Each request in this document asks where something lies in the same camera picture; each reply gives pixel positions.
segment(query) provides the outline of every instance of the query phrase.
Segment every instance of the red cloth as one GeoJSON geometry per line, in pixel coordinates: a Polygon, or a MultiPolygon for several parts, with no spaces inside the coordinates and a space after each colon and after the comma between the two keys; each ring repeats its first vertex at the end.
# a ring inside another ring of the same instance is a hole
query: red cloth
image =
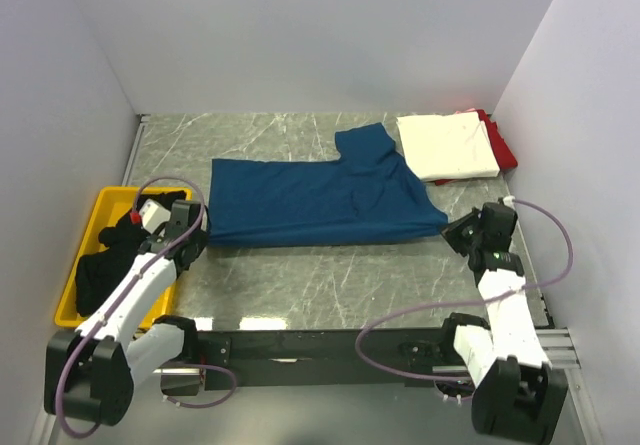
{"type": "MultiPolygon", "coordinates": [[[[473,110],[472,112],[465,113],[477,113],[478,118],[484,122],[487,127],[491,150],[493,150],[493,155],[496,157],[496,162],[498,162],[500,170],[505,171],[516,168],[518,166],[518,161],[516,160],[516,157],[513,156],[513,153],[511,153],[511,150],[509,150],[509,146],[505,143],[500,132],[498,132],[498,125],[496,122],[492,122],[484,110],[473,110]]],[[[442,179],[434,180],[434,183],[436,185],[443,185],[451,181],[452,179],[442,179]]]]}

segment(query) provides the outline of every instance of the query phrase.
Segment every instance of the folded white cloth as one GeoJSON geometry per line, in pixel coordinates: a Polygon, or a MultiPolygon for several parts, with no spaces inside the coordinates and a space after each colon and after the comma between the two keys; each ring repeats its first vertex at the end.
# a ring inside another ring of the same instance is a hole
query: folded white cloth
{"type": "Polygon", "coordinates": [[[500,167],[477,113],[398,117],[407,165],[424,181],[495,177],[500,167]]]}

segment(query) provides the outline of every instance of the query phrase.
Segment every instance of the marble table surface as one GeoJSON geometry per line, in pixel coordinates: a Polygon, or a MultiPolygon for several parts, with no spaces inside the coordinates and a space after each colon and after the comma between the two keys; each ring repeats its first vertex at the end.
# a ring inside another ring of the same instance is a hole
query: marble table surface
{"type": "MultiPolygon", "coordinates": [[[[338,130],[382,122],[402,152],[396,117],[407,113],[210,113],[151,115],[128,183],[160,175],[197,183],[209,196],[214,157],[321,161],[339,157],[338,130]]],[[[161,184],[172,185],[172,182],[161,184]]],[[[427,193],[450,220],[509,194],[503,178],[468,180],[427,193]]],[[[514,249],[533,279],[520,229],[514,249]]],[[[357,328],[422,302],[480,298],[464,258],[440,237],[391,245],[223,249],[208,247],[181,278],[173,312],[213,318],[218,329],[357,328]]],[[[530,291],[537,326],[548,325],[544,301],[530,291]]],[[[486,316],[483,307],[458,309],[486,316]]],[[[452,310],[401,317],[389,327],[439,327],[452,310]]]]}

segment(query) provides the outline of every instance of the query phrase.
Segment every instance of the blue t-shirt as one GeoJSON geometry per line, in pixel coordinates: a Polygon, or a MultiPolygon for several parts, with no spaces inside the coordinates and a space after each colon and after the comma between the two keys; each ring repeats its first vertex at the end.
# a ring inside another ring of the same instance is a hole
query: blue t-shirt
{"type": "Polygon", "coordinates": [[[336,132],[335,142],[341,157],[330,162],[213,159],[209,243],[389,243],[447,223],[382,124],[336,132]]]}

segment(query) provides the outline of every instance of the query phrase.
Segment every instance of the white wall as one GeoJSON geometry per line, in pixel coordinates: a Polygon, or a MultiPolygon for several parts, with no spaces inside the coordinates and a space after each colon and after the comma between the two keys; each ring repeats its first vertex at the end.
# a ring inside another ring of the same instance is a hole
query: white wall
{"type": "MultiPolygon", "coordinates": [[[[640,338],[640,0],[554,0],[495,117],[520,167],[522,198],[568,225],[576,263],[549,292],[574,337],[607,443],[637,443],[640,338]]],[[[536,270],[549,278],[562,241],[523,212],[536,270]]]]}
{"type": "Polygon", "coordinates": [[[118,183],[135,115],[73,0],[0,0],[0,435],[42,408],[53,313],[98,190],[118,183]]]}
{"type": "Polygon", "coordinates": [[[135,110],[492,110],[551,0],[76,0],[135,110]]]}
{"type": "MultiPolygon", "coordinates": [[[[83,445],[516,445],[478,435],[470,404],[444,404],[432,389],[403,385],[242,388],[220,407],[176,409],[161,402],[159,380],[136,390],[121,423],[83,445]]],[[[204,403],[218,398],[189,397],[204,403]]],[[[585,445],[571,400],[553,444],[585,445]]],[[[86,429],[86,423],[77,428],[86,429]]],[[[76,440],[60,434],[57,445],[76,440]]]]}

